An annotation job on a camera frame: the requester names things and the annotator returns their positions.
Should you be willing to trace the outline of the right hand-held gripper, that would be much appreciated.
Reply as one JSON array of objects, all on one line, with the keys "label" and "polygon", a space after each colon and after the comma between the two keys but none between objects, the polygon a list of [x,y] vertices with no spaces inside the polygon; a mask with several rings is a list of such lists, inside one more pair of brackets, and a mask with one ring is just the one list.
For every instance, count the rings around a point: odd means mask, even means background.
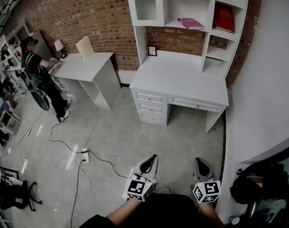
[{"label": "right hand-held gripper", "polygon": [[221,182],[214,174],[213,166],[202,158],[194,159],[195,185],[193,195],[198,203],[216,201],[221,194]]}]

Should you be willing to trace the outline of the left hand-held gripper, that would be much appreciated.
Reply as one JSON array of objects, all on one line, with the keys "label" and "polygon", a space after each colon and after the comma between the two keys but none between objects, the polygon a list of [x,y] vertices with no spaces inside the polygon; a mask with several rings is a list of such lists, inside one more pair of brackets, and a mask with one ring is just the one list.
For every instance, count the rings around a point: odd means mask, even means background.
[{"label": "left hand-held gripper", "polygon": [[149,157],[131,169],[123,192],[123,199],[146,201],[157,186],[158,156]]}]

